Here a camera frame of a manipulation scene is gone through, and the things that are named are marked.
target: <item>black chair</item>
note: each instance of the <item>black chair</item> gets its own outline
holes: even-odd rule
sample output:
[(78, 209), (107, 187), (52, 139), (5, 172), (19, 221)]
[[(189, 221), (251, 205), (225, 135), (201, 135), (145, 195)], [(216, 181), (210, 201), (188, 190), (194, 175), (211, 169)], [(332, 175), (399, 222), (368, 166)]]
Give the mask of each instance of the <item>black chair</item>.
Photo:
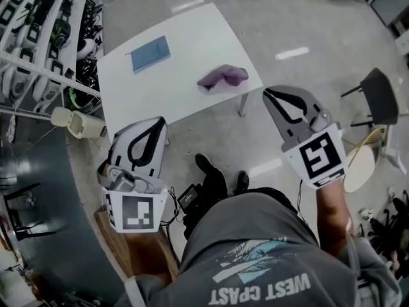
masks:
[(372, 118), (366, 122), (351, 124), (361, 125), (394, 125), (399, 117), (399, 108), (397, 106), (394, 90), (390, 85), (387, 76), (377, 68), (374, 68), (367, 77), (356, 88), (341, 95), (341, 98), (355, 91), (364, 92), (366, 101)]
[(8, 206), (8, 202), (10, 200), (18, 198), (19, 196), (21, 196), (26, 191), (34, 189), (36, 186), (39, 186), (39, 185), (40, 185), (40, 183), (34, 183), (34, 184), (28, 185), (26, 187), (23, 187), (22, 189), (19, 189), (19, 190), (13, 192), (13, 193), (4, 195), (4, 204), (6, 205), (6, 210), (7, 210), (8, 216), (9, 216), (10, 221), (11, 221), (11, 226), (13, 227), (15, 237), (16, 237), (16, 239), (18, 241), (21, 241), (21, 240), (26, 239), (26, 238), (44, 237), (46, 235), (51, 235), (51, 234), (56, 233), (55, 231), (41, 232), (41, 233), (31, 233), (31, 229), (33, 227), (35, 227), (35, 225), (34, 226), (23, 226), (21, 224), (18, 212), (16, 210), (11, 209)]

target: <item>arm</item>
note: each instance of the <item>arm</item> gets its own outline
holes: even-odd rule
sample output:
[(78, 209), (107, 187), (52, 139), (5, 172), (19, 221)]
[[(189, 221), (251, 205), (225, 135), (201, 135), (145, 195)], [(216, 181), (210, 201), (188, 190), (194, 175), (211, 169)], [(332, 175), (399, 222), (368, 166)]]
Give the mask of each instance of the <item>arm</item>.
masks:
[(172, 282), (171, 274), (156, 233), (126, 234), (130, 263), (134, 275), (150, 274), (159, 278), (165, 285)]
[(336, 180), (317, 190), (318, 235), (321, 249), (337, 256), (346, 245), (346, 225), (351, 215), (346, 206), (343, 181)]

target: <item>concrete floor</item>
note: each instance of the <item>concrete floor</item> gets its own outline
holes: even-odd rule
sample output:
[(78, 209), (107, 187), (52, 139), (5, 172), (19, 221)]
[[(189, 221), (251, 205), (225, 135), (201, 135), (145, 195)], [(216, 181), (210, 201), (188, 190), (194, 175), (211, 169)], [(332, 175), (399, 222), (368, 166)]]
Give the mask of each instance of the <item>concrete floor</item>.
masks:
[[(265, 86), (288, 84), (311, 91), (329, 109), (332, 116), (347, 128), (346, 137), (358, 143), (366, 129), (348, 129), (361, 111), (367, 111), (363, 96), (355, 93), (341, 100), (340, 95), (355, 87), (374, 67), (390, 79), (402, 111), (408, 104), (409, 71), (395, 48), (391, 32), (363, 0), (110, 0), (104, 11), (104, 47), (106, 53), (134, 35), (173, 15), (206, 3), (215, 3), (236, 33), (254, 63)], [(276, 54), (299, 47), (309, 52), (279, 60)], [(282, 159), (277, 128), (261, 101), (261, 90), (251, 101), (249, 112), (239, 117), (239, 99), (233, 99), (176, 122), (169, 127), (171, 145), (166, 148), (161, 177), (174, 186), (176, 195), (191, 183), (199, 183), (203, 174), (194, 163), (194, 154), (208, 155), (233, 184), (236, 173), (254, 168), (273, 159)], [(407, 121), (399, 123), (407, 131)], [(409, 141), (400, 138), (401, 157), (409, 168)], [(102, 154), (107, 154), (107, 139), (95, 140)], [(92, 151), (89, 172), (102, 160)], [(282, 159), (282, 166), (252, 179), (251, 187), (271, 186), (284, 192), (295, 204), (299, 177)], [(408, 183), (399, 171), (382, 159), (370, 180), (346, 199), (355, 225), (358, 210), (380, 210), (388, 186), (401, 192)], [(301, 211), (316, 231), (314, 191), (302, 188)], [(173, 213), (168, 201), (164, 219)], [(185, 239), (183, 225), (174, 222), (171, 238), (181, 256)]]

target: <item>shoe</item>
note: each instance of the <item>shoe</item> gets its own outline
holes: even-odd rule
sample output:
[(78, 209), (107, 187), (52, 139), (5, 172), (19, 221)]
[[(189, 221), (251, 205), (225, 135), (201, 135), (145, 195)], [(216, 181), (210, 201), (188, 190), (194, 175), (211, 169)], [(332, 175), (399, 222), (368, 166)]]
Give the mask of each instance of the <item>shoe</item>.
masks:
[(197, 153), (196, 156), (194, 156), (194, 160), (196, 161), (196, 165), (198, 166), (198, 168), (200, 168), (204, 173), (207, 173), (213, 168), (213, 165), (210, 162), (210, 158), (206, 155)]
[(249, 188), (250, 178), (246, 171), (239, 171), (236, 177), (235, 195), (242, 194)]

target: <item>table leg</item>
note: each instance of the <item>table leg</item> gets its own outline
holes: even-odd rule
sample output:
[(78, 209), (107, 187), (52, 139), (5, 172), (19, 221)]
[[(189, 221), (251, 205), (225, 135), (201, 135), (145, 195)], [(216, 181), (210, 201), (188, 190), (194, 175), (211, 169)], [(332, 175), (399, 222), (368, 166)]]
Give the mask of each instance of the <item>table leg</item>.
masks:
[(240, 107), (238, 108), (238, 114), (240, 116), (245, 116), (247, 114), (247, 109), (248, 109), (248, 99), (249, 99), (249, 94), (250, 93), (246, 93), (244, 95), (242, 95), (242, 100), (240, 101)]

